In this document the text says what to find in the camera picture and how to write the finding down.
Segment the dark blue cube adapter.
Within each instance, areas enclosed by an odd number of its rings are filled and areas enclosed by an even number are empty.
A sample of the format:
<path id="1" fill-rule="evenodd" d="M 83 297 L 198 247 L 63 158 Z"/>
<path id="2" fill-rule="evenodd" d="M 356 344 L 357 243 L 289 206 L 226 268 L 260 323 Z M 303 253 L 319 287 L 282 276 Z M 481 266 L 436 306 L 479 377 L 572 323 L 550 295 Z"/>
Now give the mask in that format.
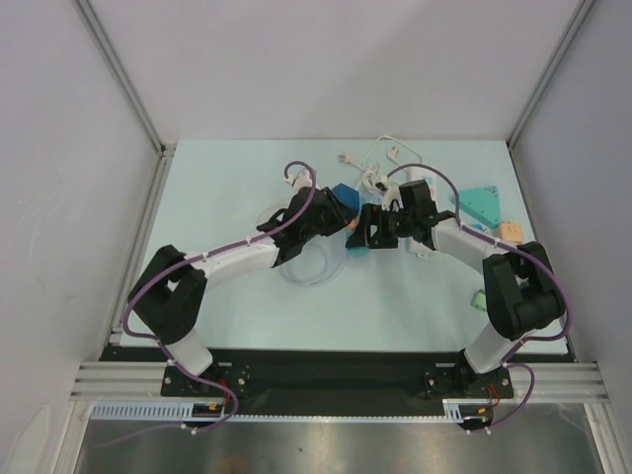
<path id="1" fill-rule="evenodd" d="M 331 188 L 334 197 L 347 208 L 353 216 L 357 216 L 360 210 L 360 197 L 355 188 L 344 183 L 338 183 Z"/>

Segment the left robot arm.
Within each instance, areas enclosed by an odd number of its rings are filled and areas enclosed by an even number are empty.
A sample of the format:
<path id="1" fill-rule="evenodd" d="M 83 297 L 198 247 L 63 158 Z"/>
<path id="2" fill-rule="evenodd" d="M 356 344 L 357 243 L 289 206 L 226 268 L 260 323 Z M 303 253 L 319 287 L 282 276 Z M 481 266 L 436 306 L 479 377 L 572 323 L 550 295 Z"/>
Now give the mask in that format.
<path id="1" fill-rule="evenodd" d="M 217 383 L 213 357 L 196 333 L 205 293 L 234 278 L 286 264 L 316 237 L 348 227 L 359 212 L 359 194 L 344 184 L 304 187 L 263 212 L 248 240 L 204 254 L 165 245 L 154 254 L 127 297 L 125 314 L 135 314 L 155 341 L 184 369 L 183 383 L 197 395 Z"/>

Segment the beige cube plug adapter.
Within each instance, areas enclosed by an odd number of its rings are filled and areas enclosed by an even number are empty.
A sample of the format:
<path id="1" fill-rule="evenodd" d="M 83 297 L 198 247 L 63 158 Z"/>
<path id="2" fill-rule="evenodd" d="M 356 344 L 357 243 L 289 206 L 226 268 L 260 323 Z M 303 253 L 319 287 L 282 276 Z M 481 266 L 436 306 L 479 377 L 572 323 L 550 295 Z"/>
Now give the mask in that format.
<path id="1" fill-rule="evenodd" d="M 521 245 L 524 242 L 522 227 L 519 223 L 501 222 L 496 228 L 496 236 L 513 244 Z"/>

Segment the teal triangular power strip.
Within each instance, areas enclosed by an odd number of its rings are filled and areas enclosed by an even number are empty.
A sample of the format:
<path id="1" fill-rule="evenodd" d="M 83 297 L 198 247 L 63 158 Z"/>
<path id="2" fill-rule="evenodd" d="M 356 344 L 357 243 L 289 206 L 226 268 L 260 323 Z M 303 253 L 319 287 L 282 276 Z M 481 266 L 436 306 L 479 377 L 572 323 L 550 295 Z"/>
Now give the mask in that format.
<path id="1" fill-rule="evenodd" d="M 458 197 L 450 196 L 462 212 L 476 219 L 484 226 L 496 229 L 502 221 L 500 192 L 496 186 L 484 186 L 459 192 Z"/>

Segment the white multicolour power strip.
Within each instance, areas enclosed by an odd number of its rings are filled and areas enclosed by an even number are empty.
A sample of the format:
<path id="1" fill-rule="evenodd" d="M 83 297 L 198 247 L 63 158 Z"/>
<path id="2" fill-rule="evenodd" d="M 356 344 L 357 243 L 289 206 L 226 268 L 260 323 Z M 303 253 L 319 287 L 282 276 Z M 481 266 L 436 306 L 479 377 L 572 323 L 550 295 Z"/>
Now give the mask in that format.
<path id="1" fill-rule="evenodd" d="M 408 251 L 418 258 L 428 257 L 434 250 L 432 243 L 432 230 L 428 224 L 428 219 L 436 214 L 436 174 L 425 168 L 412 167 L 408 169 L 408 178 L 410 182 L 423 180 L 429 188 L 430 199 L 433 204 L 424 205 L 423 209 L 416 213 L 423 222 L 423 231 L 425 237 L 422 240 L 416 240 L 411 237 L 408 241 Z"/>

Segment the green small plug adapter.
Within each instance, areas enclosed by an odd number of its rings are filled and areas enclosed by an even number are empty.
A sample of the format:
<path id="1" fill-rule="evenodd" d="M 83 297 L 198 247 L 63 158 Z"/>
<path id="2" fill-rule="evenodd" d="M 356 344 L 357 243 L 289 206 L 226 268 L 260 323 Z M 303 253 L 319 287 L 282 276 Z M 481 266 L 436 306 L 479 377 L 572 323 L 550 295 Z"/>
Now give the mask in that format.
<path id="1" fill-rule="evenodd" d="M 471 306 L 479 311 L 487 311 L 486 292 L 483 289 L 478 290 L 472 297 Z"/>

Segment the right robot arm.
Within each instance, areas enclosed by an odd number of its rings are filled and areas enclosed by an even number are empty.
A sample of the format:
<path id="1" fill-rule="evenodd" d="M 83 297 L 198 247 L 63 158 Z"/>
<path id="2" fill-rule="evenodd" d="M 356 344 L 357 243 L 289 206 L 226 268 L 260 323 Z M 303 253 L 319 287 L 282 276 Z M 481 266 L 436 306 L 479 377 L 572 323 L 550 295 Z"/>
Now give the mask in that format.
<path id="1" fill-rule="evenodd" d="M 483 278 L 488 323 L 463 350 L 465 365 L 455 371 L 457 388 L 478 396 L 532 334 L 564 316 L 567 304 L 554 280 L 544 247 L 513 246 L 463 224 L 451 211 L 436 208 L 424 180 L 397 187 L 397 197 L 361 207 L 348 249 L 396 249 L 412 239 L 434 253 L 453 257 Z"/>

